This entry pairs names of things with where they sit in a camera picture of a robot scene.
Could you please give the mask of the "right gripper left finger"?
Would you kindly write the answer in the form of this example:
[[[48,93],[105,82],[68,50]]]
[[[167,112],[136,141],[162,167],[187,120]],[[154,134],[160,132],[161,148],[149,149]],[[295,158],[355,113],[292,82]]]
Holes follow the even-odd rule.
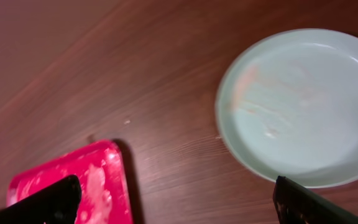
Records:
[[[69,175],[0,210],[0,224],[74,224],[81,196],[79,178]]]

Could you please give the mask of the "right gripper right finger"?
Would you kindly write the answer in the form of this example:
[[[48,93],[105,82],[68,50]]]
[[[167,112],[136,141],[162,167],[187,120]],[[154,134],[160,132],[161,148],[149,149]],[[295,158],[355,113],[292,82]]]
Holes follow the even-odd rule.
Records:
[[[280,224],[358,224],[358,216],[287,177],[276,179],[273,203]]]

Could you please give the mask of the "light blue plate bottom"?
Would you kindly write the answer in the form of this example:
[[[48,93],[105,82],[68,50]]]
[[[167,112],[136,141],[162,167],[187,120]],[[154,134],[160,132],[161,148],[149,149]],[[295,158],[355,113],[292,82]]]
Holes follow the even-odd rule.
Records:
[[[358,180],[358,37],[297,29],[255,43],[223,76],[215,113],[231,154],[263,179]]]

